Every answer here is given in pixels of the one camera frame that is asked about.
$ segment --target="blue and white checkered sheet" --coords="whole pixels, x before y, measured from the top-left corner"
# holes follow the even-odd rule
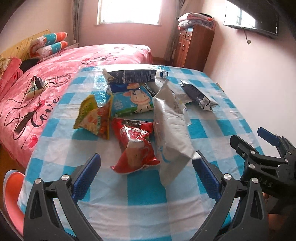
[[[157,67],[168,71],[171,82],[177,84],[182,79],[192,83],[219,103],[213,111],[204,111],[194,103],[187,104],[192,122],[189,133],[195,149],[200,150],[209,162],[217,165],[222,173],[230,173],[239,179],[244,160],[230,147],[229,138],[237,134],[260,153],[262,150],[237,108],[204,73]],[[87,130],[73,129],[80,103],[89,94],[95,94],[97,102],[105,102],[107,85],[100,70],[101,66],[82,69],[55,107],[28,164],[19,207],[25,211],[35,179],[53,181],[63,174],[71,174],[76,166],[84,164],[97,152],[101,155],[102,166],[78,205],[104,240],[190,240],[215,204],[208,197],[191,162],[164,188],[155,167],[128,175],[110,169],[121,155],[112,130],[110,140],[102,140]],[[132,118],[152,121],[153,112],[134,114]],[[231,221],[237,203],[235,200],[227,223]],[[55,201],[55,204],[65,230],[73,234],[59,202]]]

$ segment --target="window frame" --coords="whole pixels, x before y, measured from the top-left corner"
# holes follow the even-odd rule
[[[98,14],[97,14],[97,25],[101,25],[101,24],[113,24],[113,23],[133,23],[133,24],[146,24],[146,25],[152,25],[152,26],[159,26],[161,27],[161,15],[162,15],[162,11],[163,11],[163,0],[160,0],[161,4],[160,4],[160,12],[159,12],[159,18],[158,18],[158,23],[136,23],[136,22],[131,22],[131,21],[126,21],[126,22],[111,22],[111,23],[107,23],[107,22],[101,22],[101,12],[102,12],[102,3],[103,0],[99,0],[98,2]]]

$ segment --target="blue gripper pad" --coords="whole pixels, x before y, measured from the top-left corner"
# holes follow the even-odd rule
[[[278,137],[269,132],[268,130],[264,129],[263,127],[258,128],[257,134],[273,146],[278,147],[280,145]]]
[[[75,203],[77,203],[78,200],[84,198],[100,167],[101,157],[99,154],[96,153],[91,158],[91,160],[86,163],[85,168],[82,170],[81,174],[73,184],[72,199]]]
[[[192,164],[209,197],[215,199],[215,201],[218,202],[221,198],[221,184],[210,169],[209,165],[213,165],[213,168],[218,167],[216,167],[214,164],[208,163],[202,158],[192,160]]]

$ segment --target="yellow snack bag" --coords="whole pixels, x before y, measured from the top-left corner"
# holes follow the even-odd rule
[[[84,128],[93,134],[109,139],[109,118],[113,96],[102,107],[98,107],[94,95],[89,95],[81,103],[74,129]]]

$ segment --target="cartoon cow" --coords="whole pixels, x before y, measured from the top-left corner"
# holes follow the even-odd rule
[[[138,108],[135,111],[135,113],[153,110],[153,108],[150,105],[151,99],[142,90],[130,90],[128,92],[123,93],[123,95],[131,97],[131,102],[138,105]]]

